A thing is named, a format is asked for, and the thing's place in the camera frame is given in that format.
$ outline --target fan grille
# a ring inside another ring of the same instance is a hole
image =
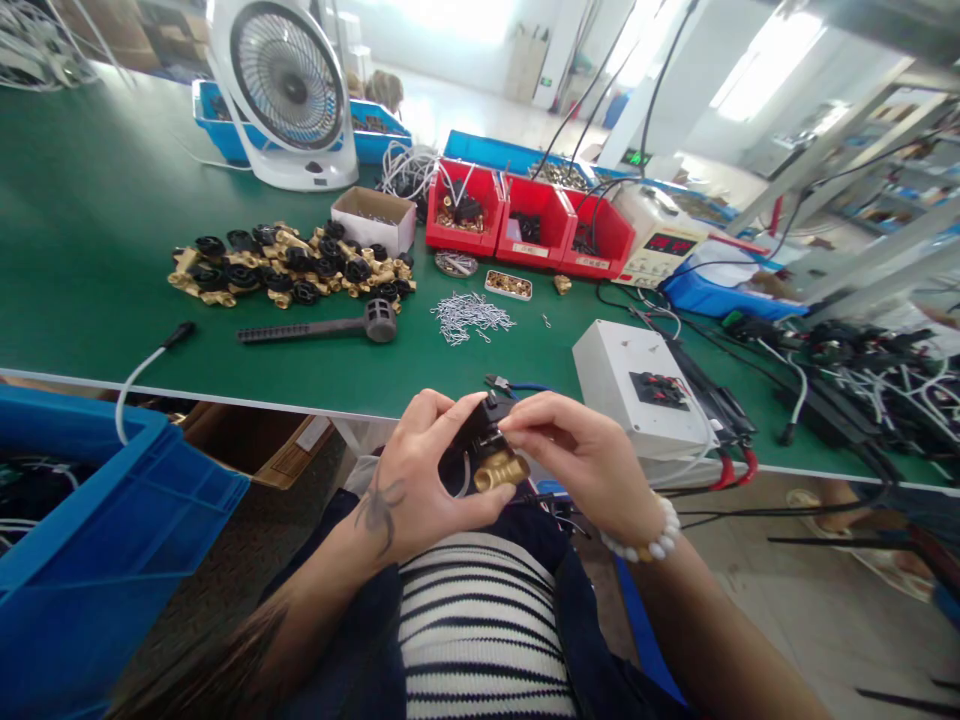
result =
[[[272,2],[248,5],[234,21],[230,54],[254,114],[296,148],[319,150],[340,133],[343,87],[315,30]]]

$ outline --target beaded bracelet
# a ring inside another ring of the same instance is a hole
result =
[[[677,517],[677,511],[673,509],[673,503],[665,497],[654,493],[660,507],[663,508],[663,514],[667,518],[666,526],[663,532],[656,540],[646,547],[627,547],[621,545],[612,537],[604,532],[600,533],[600,539],[603,544],[610,548],[610,551],[619,555],[628,562],[653,562],[654,560],[663,560],[677,547],[676,537],[680,534],[680,519]]]

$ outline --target person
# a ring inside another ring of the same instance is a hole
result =
[[[822,480],[819,496],[805,488],[787,494],[790,507],[846,505],[868,497],[872,490],[854,486],[844,480]],[[902,530],[904,521],[930,533],[944,550],[960,558],[960,522],[957,521],[960,500],[938,492],[897,487],[875,506],[803,518],[803,523],[816,536],[830,540],[851,540],[854,526],[878,511],[891,511],[894,525]],[[915,553],[907,550],[843,549],[896,590],[921,602],[930,602],[936,587],[933,571]]]
[[[512,485],[444,489],[441,456],[483,397],[414,397],[363,496],[337,492],[262,605],[108,717],[829,717],[682,535],[634,570],[688,705],[613,656],[548,513],[511,504]],[[619,543],[647,547],[664,532],[661,502],[609,418],[544,392],[500,430]]]

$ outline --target black and white striped shirt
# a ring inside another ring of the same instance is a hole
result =
[[[460,533],[400,568],[408,718],[575,718],[553,577],[526,550]]]

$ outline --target white fan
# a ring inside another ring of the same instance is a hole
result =
[[[285,190],[335,190],[359,177],[350,96],[308,1],[214,0],[207,61],[254,174]]]

